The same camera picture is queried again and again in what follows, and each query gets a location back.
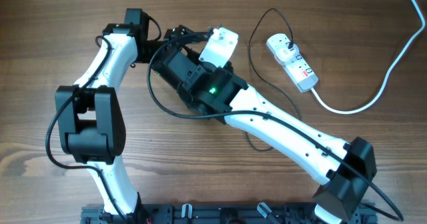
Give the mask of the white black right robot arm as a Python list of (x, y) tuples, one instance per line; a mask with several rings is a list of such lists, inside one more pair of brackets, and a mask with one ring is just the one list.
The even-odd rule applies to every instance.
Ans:
[(266, 142), (319, 183), (314, 213), (327, 223), (350, 220), (376, 175), (372, 145), (322, 133), (282, 111), (244, 79), (230, 63), (233, 48), (201, 53), (182, 44), (159, 48), (149, 62), (198, 119), (215, 118)]

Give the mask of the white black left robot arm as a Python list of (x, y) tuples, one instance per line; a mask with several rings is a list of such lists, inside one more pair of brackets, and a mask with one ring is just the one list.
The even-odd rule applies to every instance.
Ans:
[(117, 91), (131, 64), (150, 56), (143, 49), (148, 29), (148, 21), (109, 24), (95, 38), (99, 52), (88, 70), (56, 91), (56, 113), (45, 138), (47, 156), (62, 169), (88, 170), (103, 198), (101, 205), (82, 208), (81, 223), (174, 221), (172, 205), (142, 203), (122, 157), (126, 129)]

